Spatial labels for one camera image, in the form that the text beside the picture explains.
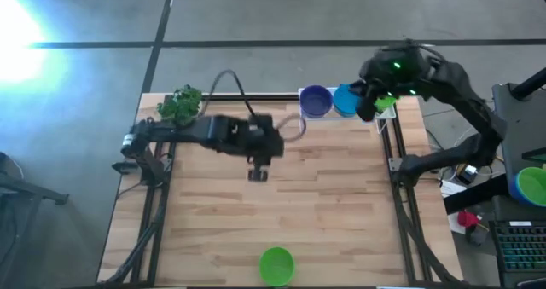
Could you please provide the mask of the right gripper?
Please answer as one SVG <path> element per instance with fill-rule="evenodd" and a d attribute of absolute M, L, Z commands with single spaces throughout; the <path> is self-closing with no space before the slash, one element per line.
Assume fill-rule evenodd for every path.
<path fill-rule="evenodd" d="M 375 105 L 377 97 L 415 95 L 416 83 L 428 78 L 430 70 L 430 62 L 415 44 L 406 43 L 379 49 L 360 69 L 363 83 L 356 87 L 357 116 L 362 121 L 372 121 L 377 111 Z"/>

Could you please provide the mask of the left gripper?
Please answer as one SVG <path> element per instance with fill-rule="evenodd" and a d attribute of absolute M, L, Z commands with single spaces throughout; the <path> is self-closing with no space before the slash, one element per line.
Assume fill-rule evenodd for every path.
<path fill-rule="evenodd" d="M 297 121 L 300 130 L 280 130 L 290 121 Z M 253 167 L 247 173 L 251 182 L 266 182 L 273 158 L 280 158 L 284 154 L 284 142 L 300 140 L 306 129 L 306 120 L 298 113 L 292 113 L 283 118 L 276 128 L 273 126 L 269 114 L 251 116 L 248 119 L 235 118 L 232 127 L 234 137 L 233 155 L 246 157 L 248 164 Z"/>

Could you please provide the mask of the green plastic mini bowl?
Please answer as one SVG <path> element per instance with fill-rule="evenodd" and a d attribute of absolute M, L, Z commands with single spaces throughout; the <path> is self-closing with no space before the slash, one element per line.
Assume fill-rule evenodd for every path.
<path fill-rule="evenodd" d="M 294 257 L 283 247 L 271 247 L 260 256 L 258 271 L 266 285 L 286 286 L 295 275 Z"/>
<path fill-rule="evenodd" d="M 394 105 L 398 99 L 391 95 L 380 97 L 375 101 L 375 108 L 377 113 L 383 113 L 389 107 Z"/>

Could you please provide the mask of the blue plastic mini bowl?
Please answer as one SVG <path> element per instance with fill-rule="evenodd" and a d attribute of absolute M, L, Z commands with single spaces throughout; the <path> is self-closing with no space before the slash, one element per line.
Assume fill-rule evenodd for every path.
<path fill-rule="evenodd" d="M 340 84 L 333 94 L 334 110 L 341 117 L 354 117 L 360 100 L 358 95 L 350 92 L 349 84 Z"/>

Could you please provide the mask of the purple plastic mini bowl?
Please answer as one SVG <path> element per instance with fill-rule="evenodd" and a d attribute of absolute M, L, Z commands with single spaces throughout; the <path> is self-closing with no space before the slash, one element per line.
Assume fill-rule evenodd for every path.
<path fill-rule="evenodd" d="M 333 96 L 321 85 L 310 85 L 299 93 L 299 105 L 307 118 L 322 118 L 333 106 Z"/>

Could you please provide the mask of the green artificial plant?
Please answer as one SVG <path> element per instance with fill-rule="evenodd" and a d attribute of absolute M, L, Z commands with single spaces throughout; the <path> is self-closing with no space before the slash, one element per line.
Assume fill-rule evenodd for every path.
<path fill-rule="evenodd" d="M 157 112 L 163 121 L 177 125 L 191 123 L 200 113 L 202 92 L 185 85 L 176 89 L 171 98 L 157 105 Z"/>

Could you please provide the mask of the white paper sheet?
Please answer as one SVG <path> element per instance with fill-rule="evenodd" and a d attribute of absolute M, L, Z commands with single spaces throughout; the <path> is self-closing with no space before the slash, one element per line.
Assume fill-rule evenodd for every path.
<path fill-rule="evenodd" d="M 465 234 L 466 229 L 465 229 L 464 226 L 462 226 L 458 222 L 458 214 L 457 213 L 450 214 L 448 216 L 448 222 L 449 222 L 449 225 L 450 225 L 450 230 L 452 232 L 458 233 L 458 234 Z"/>
<path fill-rule="evenodd" d="M 465 191 L 466 189 L 467 189 L 466 187 L 450 182 L 450 181 L 446 181 L 446 180 L 441 181 L 440 192 L 443 198 L 449 197 L 453 194 L 458 194 L 460 192 Z"/>

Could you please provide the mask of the black beam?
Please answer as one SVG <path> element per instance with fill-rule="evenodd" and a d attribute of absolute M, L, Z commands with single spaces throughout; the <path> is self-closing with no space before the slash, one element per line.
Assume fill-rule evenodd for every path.
<path fill-rule="evenodd" d="M 446 213 L 449 215 L 465 210 L 470 206 L 489 201 L 498 195 L 508 195 L 508 181 L 505 174 L 495 176 L 479 185 L 448 195 L 444 198 L 444 207 Z"/>

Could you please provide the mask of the small red object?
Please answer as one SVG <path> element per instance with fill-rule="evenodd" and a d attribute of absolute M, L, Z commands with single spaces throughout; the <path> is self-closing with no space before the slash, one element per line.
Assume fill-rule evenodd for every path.
<path fill-rule="evenodd" d="M 480 217 L 469 211 L 459 211 L 456 220 L 464 228 L 471 228 L 480 223 Z"/>

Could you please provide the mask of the dark grey side desk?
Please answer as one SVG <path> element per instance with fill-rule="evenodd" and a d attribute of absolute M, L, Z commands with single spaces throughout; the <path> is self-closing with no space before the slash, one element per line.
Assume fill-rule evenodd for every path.
<path fill-rule="evenodd" d="M 492 89 L 496 114 L 507 122 L 502 155 L 508 188 L 513 187 L 521 170 L 542 166 L 538 161 L 523 159 L 522 154 L 546 148 L 546 91 L 537 90 L 520 101 L 512 96 L 511 89 L 508 84 L 496 84 Z M 546 208 L 522 204 L 509 194 L 494 197 L 492 203 L 497 222 L 514 223 L 520 228 L 527 224 L 546 226 Z"/>

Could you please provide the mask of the black pole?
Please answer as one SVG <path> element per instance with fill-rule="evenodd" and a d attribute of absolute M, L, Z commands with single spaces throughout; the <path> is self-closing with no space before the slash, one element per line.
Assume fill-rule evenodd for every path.
<path fill-rule="evenodd" d="M 527 101 L 531 95 L 546 85 L 546 67 L 530 76 L 523 83 L 516 85 L 510 90 L 513 98 L 519 101 Z"/>

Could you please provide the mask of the small black device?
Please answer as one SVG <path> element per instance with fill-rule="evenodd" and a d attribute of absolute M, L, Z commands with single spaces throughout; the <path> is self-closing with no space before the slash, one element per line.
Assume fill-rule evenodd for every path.
<path fill-rule="evenodd" d="M 465 228 L 465 240 L 473 246 L 481 246 L 487 240 L 489 233 L 490 230 L 487 227 L 473 225 Z"/>

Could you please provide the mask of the backlit black keyboard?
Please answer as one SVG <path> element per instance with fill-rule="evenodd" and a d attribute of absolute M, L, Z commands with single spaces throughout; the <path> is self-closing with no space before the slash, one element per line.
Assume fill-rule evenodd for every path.
<path fill-rule="evenodd" d="M 502 272 L 546 272 L 546 221 L 490 221 Z"/>

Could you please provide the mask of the dark grey chair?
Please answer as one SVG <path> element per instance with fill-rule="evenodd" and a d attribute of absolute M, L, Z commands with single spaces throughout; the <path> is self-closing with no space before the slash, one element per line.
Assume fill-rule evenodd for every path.
<path fill-rule="evenodd" d="M 30 183 L 22 168 L 0 152 L 0 289 L 7 289 L 20 246 L 44 199 L 64 205 L 68 195 Z"/>

